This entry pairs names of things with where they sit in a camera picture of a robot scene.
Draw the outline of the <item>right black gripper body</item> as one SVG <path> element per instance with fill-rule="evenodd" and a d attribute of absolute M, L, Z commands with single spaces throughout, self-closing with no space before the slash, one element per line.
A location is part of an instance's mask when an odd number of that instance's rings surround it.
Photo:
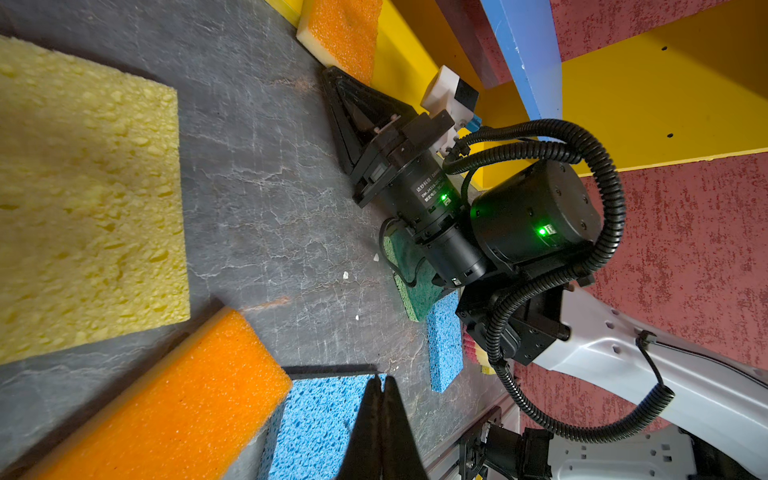
<path fill-rule="evenodd" d="M 397 118 L 382 128 L 362 151 L 352 170 L 353 199 L 361 208 L 375 199 L 403 221 L 418 243 L 452 228 L 461 198 L 439 165 L 432 145 L 454 125 L 445 111 Z"/>

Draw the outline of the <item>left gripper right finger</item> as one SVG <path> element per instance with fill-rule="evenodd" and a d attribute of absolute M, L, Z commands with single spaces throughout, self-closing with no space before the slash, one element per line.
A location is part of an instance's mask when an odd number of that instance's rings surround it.
<path fill-rule="evenodd" d="M 383 479 L 427 479 L 394 377 L 387 376 L 381 400 Z"/>

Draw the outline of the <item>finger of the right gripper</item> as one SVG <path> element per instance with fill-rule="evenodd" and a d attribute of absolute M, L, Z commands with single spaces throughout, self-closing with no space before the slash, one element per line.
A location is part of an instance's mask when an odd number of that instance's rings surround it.
<path fill-rule="evenodd" d="M 320 75 L 329 108 L 334 141 L 342 171 L 350 176 L 366 145 L 373 139 L 374 124 L 363 110 L 369 88 L 339 67 Z"/>
<path fill-rule="evenodd" d="M 343 116 L 356 133 L 373 134 L 395 120 L 417 116 L 412 106 L 361 83 L 343 70 L 336 69 L 335 74 Z"/>

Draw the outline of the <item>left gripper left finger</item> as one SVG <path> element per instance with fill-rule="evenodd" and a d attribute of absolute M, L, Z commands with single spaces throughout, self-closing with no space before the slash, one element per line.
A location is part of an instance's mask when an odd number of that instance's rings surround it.
<path fill-rule="evenodd" d="M 374 376 L 366 385 L 338 480 L 381 478 L 381 401 L 382 383 Z"/>

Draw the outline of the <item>dark green sponge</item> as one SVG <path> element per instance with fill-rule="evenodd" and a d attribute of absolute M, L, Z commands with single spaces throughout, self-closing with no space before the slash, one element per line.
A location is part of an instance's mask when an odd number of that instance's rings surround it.
<path fill-rule="evenodd" d="M 393 231 L 384 237 L 383 245 L 386 257 L 404 276 L 394 273 L 393 279 L 408 318 L 424 322 L 433 305 L 445 297 L 447 291 L 433 284 L 436 272 L 404 232 Z"/>

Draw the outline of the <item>tan orange-backed sponge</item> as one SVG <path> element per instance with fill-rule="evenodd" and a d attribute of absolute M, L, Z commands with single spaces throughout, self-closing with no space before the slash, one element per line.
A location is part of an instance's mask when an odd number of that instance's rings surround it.
<path fill-rule="evenodd" d="M 377 0 L 304 1 L 297 39 L 324 66 L 370 86 L 382 6 Z"/>

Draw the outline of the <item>yellow sponge near left arm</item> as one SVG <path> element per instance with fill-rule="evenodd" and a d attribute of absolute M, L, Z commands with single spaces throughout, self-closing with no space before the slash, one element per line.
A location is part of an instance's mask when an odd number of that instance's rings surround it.
<path fill-rule="evenodd" d="M 1 41 L 1 359 L 190 315 L 178 95 Z"/>

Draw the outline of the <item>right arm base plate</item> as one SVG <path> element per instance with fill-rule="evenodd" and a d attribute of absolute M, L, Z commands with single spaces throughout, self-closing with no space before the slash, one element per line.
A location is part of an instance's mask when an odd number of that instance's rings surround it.
<path fill-rule="evenodd" d="M 485 444 L 490 427 L 500 426 L 501 419 L 502 408 L 494 406 L 460 437 L 457 467 L 461 480 L 476 479 L 488 472 L 488 468 L 485 466 Z"/>

